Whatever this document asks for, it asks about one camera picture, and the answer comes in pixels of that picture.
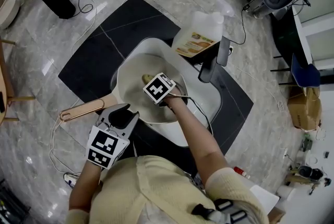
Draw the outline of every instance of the cardboard box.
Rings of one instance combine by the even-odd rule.
[[[319,88],[293,87],[288,100],[288,108],[293,125],[305,131],[315,130],[320,122],[321,101]]]
[[[274,207],[268,214],[268,219],[270,224],[277,224],[281,221],[282,217],[285,215],[285,212]]]

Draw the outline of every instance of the frying pan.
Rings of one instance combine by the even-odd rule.
[[[142,75],[158,73],[164,73],[169,79],[179,83],[187,95],[184,78],[174,66],[161,57],[141,53],[119,67],[116,86],[110,94],[60,112],[60,119],[66,122],[118,103],[129,103],[129,110],[139,112],[140,119],[148,124],[176,122],[176,117],[169,108],[155,105],[142,90],[145,86],[141,80]]]

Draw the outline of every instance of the spray bottle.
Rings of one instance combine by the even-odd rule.
[[[194,12],[176,34],[172,49],[186,57],[194,57],[222,39],[224,15],[233,16],[234,10],[224,0],[216,0],[217,12]]]

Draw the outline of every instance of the marble floor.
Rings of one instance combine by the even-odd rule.
[[[7,67],[17,95],[34,95],[36,100],[14,102],[8,116],[20,122],[0,126],[0,175],[25,204],[31,206],[28,223],[61,223],[67,212],[71,189],[49,159],[50,135],[59,112],[73,105],[77,97],[58,78],[59,72],[85,38],[126,0],[94,0],[100,8],[92,28],[93,14],[80,14],[60,20],[41,0],[26,1],[15,22],[1,33],[2,38],[17,42],[4,45]],[[214,11],[214,0],[145,0],[177,25],[193,11]],[[225,18],[224,35],[243,41],[241,9],[247,0],[226,0],[236,15]],[[80,0],[81,4],[90,0]],[[292,126],[287,108],[287,90],[278,82],[284,73],[271,73],[279,64],[271,36],[269,18],[256,20],[244,14],[246,42],[234,44],[226,70],[254,102],[246,123],[226,157],[232,166],[247,171],[250,179],[275,192],[281,184],[289,160],[284,149],[294,156],[302,133]],[[62,123],[55,135],[52,156],[56,167],[79,172],[84,163],[85,145],[96,114]]]

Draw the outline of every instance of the chair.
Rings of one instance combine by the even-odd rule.
[[[283,72],[290,70],[295,82],[279,83],[279,85],[295,86],[297,84],[301,88],[316,88],[320,86],[320,72],[318,69],[313,64],[309,64],[306,68],[302,68],[295,54],[292,55],[291,68],[275,69],[270,71]]]
[[[15,97],[14,90],[10,82],[9,74],[7,71],[4,52],[2,48],[2,42],[15,45],[15,42],[9,40],[0,39],[0,124],[3,121],[19,121],[18,118],[6,117],[7,105],[12,101],[29,101],[34,100],[35,97]]]

